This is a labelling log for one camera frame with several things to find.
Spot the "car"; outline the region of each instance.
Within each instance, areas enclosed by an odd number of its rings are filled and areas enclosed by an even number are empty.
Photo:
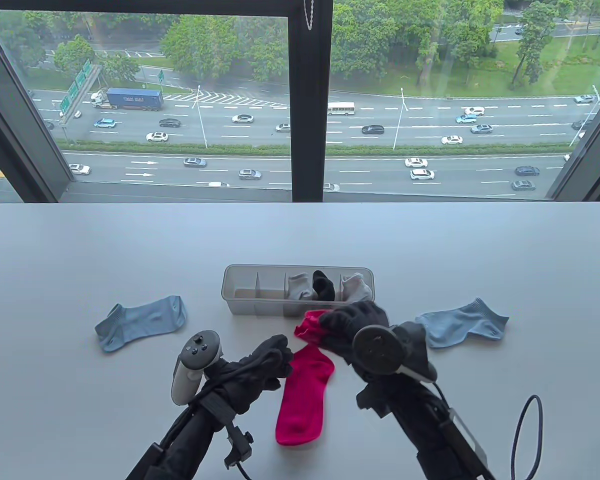
[[[197,169],[204,169],[207,166],[207,161],[202,158],[185,158],[182,163],[185,167],[195,167]]]
[[[147,133],[146,139],[148,142],[166,142],[169,140],[169,135],[165,132]]]
[[[591,125],[591,122],[593,122],[593,118],[574,121],[571,124],[571,128],[574,130],[586,130],[587,127]]]
[[[72,174],[76,175],[89,175],[92,173],[92,168],[88,165],[83,165],[81,163],[71,163],[69,164],[69,170],[71,170]]]
[[[238,172],[238,178],[240,180],[260,180],[262,174],[258,170],[246,168]]]
[[[161,127],[171,127],[176,129],[182,125],[182,122],[177,118],[163,118],[158,122],[158,124]]]
[[[339,192],[340,185],[338,185],[337,183],[325,183],[322,186],[322,191],[323,192]]]
[[[577,104],[583,104],[593,103],[595,99],[595,96],[593,96],[592,94],[579,94],[578,96],[574,96],[573,101]]]
[[[474,124],[478,121],[478,115],[470,113],[469,115],[464,114],[455,117],[456,124]]]
[[[428,164],[429,163],[424,158],[418,157],[406,158],[404,161],[405,167],[420,167],[421,169],[426,169]]]
[[[117,125],[117,123],[117,121],[111,118],[101,118],[96,120],[93,126],[99,129],[112,129]]]
[[[471,127],[471,133],[491,133],[494,128],[491,125],[475,125]]]
[[[515,182],[511,182],[511,188],[513,190],[535,190],[536,185],[530,180],[516,180]]]
[[[363,135],[382,135],[385,133],[385,128],[382,125],[366,125],[362,127]]]
[[[485,107],[467,107],[464,109],[465,115],[477,115],[478,117],[485,114]]]
[[[60,112],[60,118],[62,119],[64,116],[65,116],[65,114]],[[83,116],[83,112],[81,112],[80,110],[76,110],[75,113],[73,114],[74,119],[79,119],[82,116]]]
[[[458,145],[462,144],[463,139],[458,135],[449,135],[448,137],[442,137],[442,145]]]
[[[515,169],[518,177],[537,177],[540,175],[540,169],[535,166],[519,166]]]
[[[416,168],[409,172],[411,180],[433,180],[436,174],[424,168]]]
[[[245,113],[240,115],[235,115],[231,118],[231,121],[234,124],[252,124],[254,123],[254,115],[247,115]]]

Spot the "sock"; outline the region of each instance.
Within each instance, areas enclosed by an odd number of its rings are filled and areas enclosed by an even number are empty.
[[[182,298],[171,295],[133,308],[125,308],[118,303],[95,330],[100,348],[105,352],[115,352],[136,339],[175,332],[186,319]]]
[[[371,288],[362,279],[361,273],[354,273],[342,279],[342,300],[344,302],[360,302],[371,300]]]
[[[323,432],[325,389],[334,362],[314,345],[295,352],[275,425],[275,441],[293,447],[314,441]]]
[[[316,296],[308,273],[298,273],[286,279],[287,300],[313,300]]]
[[[431,348],[446,348],[465,341],[469,334],[489,340],[501,340],[509,317],[494,313],[482,299],[455,310],[422,313],[416,323],[426,329],[426,343]]]
[[[317,295],[316,300],[323,302],[334,302],[336,300],[334,282],[330,281],[320,270],[313,272],[313,290]]]
[[[302,323],[295,327],[293,334],[299,339],[304,340],[309,345],[320,345],[323,336],[327,334],[327,331],[320,326],[319,319],[324,314],[330,312],[330,310],[311,310],[304,314],[304,320]]]

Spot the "gray sock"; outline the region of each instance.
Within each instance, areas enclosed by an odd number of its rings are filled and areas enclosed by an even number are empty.
[[[317,297],[314,292],[313,280],[308,273],[298,273],[286,279],[288,300],[313,300]]]
[[[468,305],[455,310],[422,313],[416,323],[426,329],[426,343],[431,348],[445,348],[465,341],[469,334],[489,340],[501,340],[509,317],[494,313],[476,298]]]
[[[182,298],[171,295],[152,303],[125,308],[117,304],[95,327],[105,352],[115,352],[136,339],[175,332],[187,319]]]
[[[361,273],[354,273],[342,279],[343,302],[361,302],[371,300],[372,297],[371,288],[362,279]]]

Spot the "blue shipping container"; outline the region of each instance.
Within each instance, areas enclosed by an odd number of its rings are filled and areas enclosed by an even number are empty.
[[[122,108],[160,110],[163,106],[163,93],[160,90],[110,88],[106,90],[106,97],[111,105]]]

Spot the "black sock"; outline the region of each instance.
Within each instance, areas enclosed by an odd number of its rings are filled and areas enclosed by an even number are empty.
[[[322,302],[334,302],[336,300],[334,282],[330,281],[320,270],[313,272],[313,290],[318,294],[316,300]]]

